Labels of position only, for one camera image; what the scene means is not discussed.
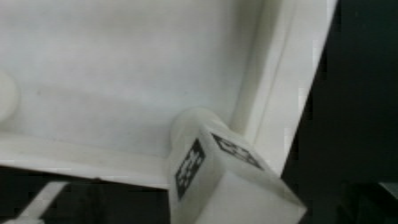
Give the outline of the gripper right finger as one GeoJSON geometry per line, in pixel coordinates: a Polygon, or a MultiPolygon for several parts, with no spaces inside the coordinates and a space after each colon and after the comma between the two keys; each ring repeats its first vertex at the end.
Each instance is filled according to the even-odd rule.
{"type": "Polygon", "coordinates": [[[360,186],[355,224],[398,224],[398,183],[360,186]]]}

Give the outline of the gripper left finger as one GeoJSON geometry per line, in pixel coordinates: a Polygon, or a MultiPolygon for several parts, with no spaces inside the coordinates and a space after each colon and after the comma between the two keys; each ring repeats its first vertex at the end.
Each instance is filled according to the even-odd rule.
{"type": "Polygon", "coordinates": [[[65,181],[49,181],[44,185],[19,215],[1,224],[45,224],[40,216],[47,210],[53,200],[67,186],[65,181]]]}

